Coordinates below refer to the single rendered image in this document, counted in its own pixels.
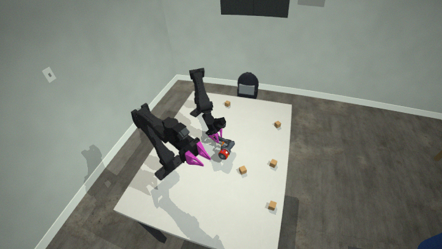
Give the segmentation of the dark grey l-shaped nozzle body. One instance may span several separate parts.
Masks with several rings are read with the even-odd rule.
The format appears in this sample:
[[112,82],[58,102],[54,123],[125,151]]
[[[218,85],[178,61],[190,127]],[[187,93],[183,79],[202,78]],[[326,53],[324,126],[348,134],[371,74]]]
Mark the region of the dark grey l-shaped nozzle body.
[[227,157],[230,155],[231,149],[235,145],[235,142],[230,139],[224,139],[219,136],[218,139],[219,139],[219,144],[221,144],[221,151],[219,152],[219,157],[223,160],[226,160]]

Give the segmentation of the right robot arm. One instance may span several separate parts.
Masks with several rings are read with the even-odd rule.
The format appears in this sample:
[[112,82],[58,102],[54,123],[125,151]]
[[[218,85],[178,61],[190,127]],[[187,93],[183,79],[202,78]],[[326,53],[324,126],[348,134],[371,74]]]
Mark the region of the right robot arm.
[[143,104],[140,110],[133,110],[131,115],[134,124],[147,135],[160,158],[159,162],[163,167],[154,174],[160,180],[163,180],[182,164],[180,156],[175,156],[174,152],[170,151],[163,142],[169,142],[177,150],[181,150],[193,141],[193,138],[188,135],[190,132],[186,128],[187,126],[179,123],[177,119],[168,117],[165,120],[161,120],[155,117],[150,112],[147,103]]

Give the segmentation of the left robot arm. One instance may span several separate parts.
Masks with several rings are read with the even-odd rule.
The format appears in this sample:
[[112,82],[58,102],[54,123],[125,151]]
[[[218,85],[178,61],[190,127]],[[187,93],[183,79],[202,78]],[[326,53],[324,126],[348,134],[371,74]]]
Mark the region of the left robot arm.
[[[195,104],[197,105],[197,108],[194,109],[190,115],[197,117],[201,113],[203,113],[202,117],[205,121],[205,123],[208,125],[210,131],[215,130],[217,127],[225,128],[226,127],[226,120],[224,117],[222,118],[214,118],[211,115],[211,111],[213,110],[213,103],[209,100],[208,95],[205,91],[204,83],[203,83],[203,77],[205,76],[205,69],[199,68],[196,70],[190,70],[190,78],[193,80],[194,86],[195,86]],[[196,88],[197,87],[197,88]],[[198,91],[198,92],[197,92]],[[198,101],[199,100],[199,101]]]

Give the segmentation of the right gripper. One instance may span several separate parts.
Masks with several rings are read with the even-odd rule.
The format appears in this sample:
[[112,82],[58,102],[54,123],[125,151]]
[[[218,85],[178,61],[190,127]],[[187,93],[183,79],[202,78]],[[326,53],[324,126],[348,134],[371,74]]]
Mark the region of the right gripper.
[[189,144],[187,144],[178,153],[179,153],[181,162],[184,163],[186,161],[186,163],[188,163],[189,165],[199,165],[199,166],[204,167],[203,163],[199,159],[196,158],[198,155],[211,160],[210,156],[205,151],[205,149],[204,149],[204,147],[198,137],[193,139],[193,141],[191,141]]

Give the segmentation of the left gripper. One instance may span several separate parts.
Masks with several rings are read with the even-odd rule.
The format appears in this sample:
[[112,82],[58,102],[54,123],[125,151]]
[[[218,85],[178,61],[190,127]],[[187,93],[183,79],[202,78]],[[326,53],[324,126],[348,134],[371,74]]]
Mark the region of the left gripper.
[[[207,127],[208,127],[208,125],[207,125]],[[209,129],[209,127],[208,127],[208,129]],[[208,135],[208,137],[212,138],[215,142],[219,143],[218,132],[220,132],[220,137],[222,137],[222,128],[220,128],[220,127],[217,127],[213,131],[210,131],[210,129],[209,129],[208,131],[206,131],[206,135]],[[216,137],[217,140],[213,136]]]

